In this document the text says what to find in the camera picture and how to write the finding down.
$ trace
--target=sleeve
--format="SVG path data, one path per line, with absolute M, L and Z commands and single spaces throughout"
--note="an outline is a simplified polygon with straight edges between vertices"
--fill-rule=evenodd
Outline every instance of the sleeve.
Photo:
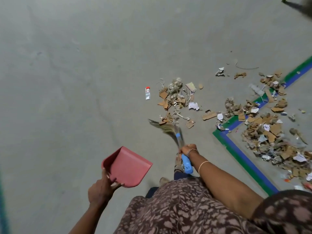
M 265 199 L 251 220 L 268 233 L 312 233 L 312 194 L 285 190 Z

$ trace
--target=bracelet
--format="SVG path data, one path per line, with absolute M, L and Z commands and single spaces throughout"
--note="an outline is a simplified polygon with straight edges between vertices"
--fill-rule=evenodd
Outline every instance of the bracelet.
M 192 150 L 196 150 L 196 152 L 198 153 L 198 150 L 197 150 L 197 149 L 189 149 L 188 152 L 185 154 L 186 157 L 190 158 L 190 157 L 189 157 L 189 153 L 190 153 Z
M 201 167 L 205 162 L 207 163 L 207 162 L 209 162 L 209 161 L 204 161 L 204 162 L 201 163 L 201 165 L 199 166 L 199 169 L 198 169 L 198 174 L 199 174 L 199 176 L 200 176 L 200 173 L 199 173 L 200 167 Z

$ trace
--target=forearm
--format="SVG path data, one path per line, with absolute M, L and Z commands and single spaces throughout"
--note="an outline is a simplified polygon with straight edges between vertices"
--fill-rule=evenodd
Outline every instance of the forearm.
M 207 161 L 196 151 L 191 151 L 190 160 L 198 172 L 199 166 Z M 202 164 L 200 176 L 213 196 L 232 211 L 249 218 L 263 198 L 240 180 L 210 162 Z
M 105 206 L 90 205 L 69 234 L 94 234 Z

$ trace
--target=broom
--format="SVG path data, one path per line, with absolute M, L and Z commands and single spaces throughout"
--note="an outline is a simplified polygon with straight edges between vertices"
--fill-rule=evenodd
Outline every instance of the broom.
M 179 147 L 179 149 L 181 149 L 184 146 L 184 141 L 181 135 L 181 129 L 173 124 L 162 124 L 159 125 L 159 123 L 157 121 L 153 121 L 151 119 L 149 119 L 149 122 L 152 126 L 156 127 L 156 128 L 160 128 L 162 129 L 162 131 L 168 135 L 170 135 L 172 138 L 174 138 L 174 141 L 176 142 L 177 146 Z M 184 154 L 182 154 L 181 156 L 182 161 L 183 161 L 183 168 L 184 168 L 184 172 L 186 174 L 192 174 L 193 173 L 193 168 L 191 165 L 191 161 L 190 159 L 185 156 Z

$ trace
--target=pink plastic dustpan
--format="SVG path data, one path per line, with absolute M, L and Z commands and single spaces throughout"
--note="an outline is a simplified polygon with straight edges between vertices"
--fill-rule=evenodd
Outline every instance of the pink plastic dustpan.
M 152 165 L 150 161 L 122 146 L 103 160 L 102 169 L 109 172 L 111 181 L 116 178 L 117 182 L 124 183 L 124 187 L 135 187 Z

